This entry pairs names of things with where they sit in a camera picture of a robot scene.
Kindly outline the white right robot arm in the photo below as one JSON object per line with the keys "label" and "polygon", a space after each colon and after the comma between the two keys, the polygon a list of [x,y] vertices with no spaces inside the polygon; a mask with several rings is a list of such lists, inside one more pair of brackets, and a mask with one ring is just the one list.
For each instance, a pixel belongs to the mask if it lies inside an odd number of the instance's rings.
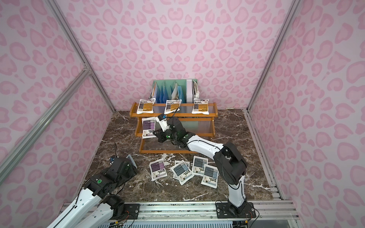
{"label": "white right robot arm", "polygon": [[169,140],[173,145],[214,160],[219,174],[229,186],[228,212],[235,218],[242,214],[247,203],[243,185],[248,164],[237,147],[231,142],[215,143],[187,132],[177,117],[160,114],[155,120],[161,128],[153,134],[160,143]]}

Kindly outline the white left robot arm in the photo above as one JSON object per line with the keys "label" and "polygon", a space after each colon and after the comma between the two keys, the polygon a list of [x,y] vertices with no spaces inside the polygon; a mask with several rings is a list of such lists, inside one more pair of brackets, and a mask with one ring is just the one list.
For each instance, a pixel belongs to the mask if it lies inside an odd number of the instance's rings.
{"label": "white left robot arm", "polygon": [[131,158],[114,156],[109,168],[93,175],[85,183],[75,200],[50,225],[50,228],[75,228],[86,213],[99,203],[99,211],[88,225],[98,227],[110,219],[121,219],[124,215],[124,201],[112,192],[126,184],[137,174]]}

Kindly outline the purple coffee bag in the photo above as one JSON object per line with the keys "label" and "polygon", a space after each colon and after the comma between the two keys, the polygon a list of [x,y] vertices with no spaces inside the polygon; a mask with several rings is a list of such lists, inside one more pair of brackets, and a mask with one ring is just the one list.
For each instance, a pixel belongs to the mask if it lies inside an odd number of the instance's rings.
{"label": "purple coffee bag", "polygon": [[143,139],[155,138],[156,136],[153,134],[155,129],[156,129],[156,118],[155,117],[149,117],[149,118],[142,119],[142,138]]}
{"label": "purple coffee bag", "polygon": [[149,163],[151,172],[151,180],[155,181],[159,178],[167,177],[167,171],[164,165],[164,159],[158,159]]}
{"label": "purple coffee bag", "polygon": [[175,161],[175,166],[171,168],[174,173],[174,178],[180,180],[179,177],[182,176],[183,179],[190,175],[190,163],[187,161]]}

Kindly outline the yellow coffee bag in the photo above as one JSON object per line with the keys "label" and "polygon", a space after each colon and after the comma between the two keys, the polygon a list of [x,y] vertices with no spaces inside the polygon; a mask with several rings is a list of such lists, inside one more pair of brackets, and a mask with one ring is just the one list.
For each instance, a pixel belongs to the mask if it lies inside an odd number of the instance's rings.
{"label": "yellow coffee bag", "polygon": [[156,102],[155,98],[140,99],[136,113],[138,115],[140,115],[140,114],[152,114],[154,112],[153,111],[153,106],[154,106],[155,102]]}
{"label": "yellow coffee bag", "polygon": [[164,114],[170,114],[170,113],[174,113],[180,110],[180,106],[181,106],[181,99],[178,100],[167,100],[165,103],[165,110],[164,110]]}
{"label": "yellow coffee bag", "polygon": [[194,105],[192,109],[192,114],[209,114],[209,99],[194,99]]}

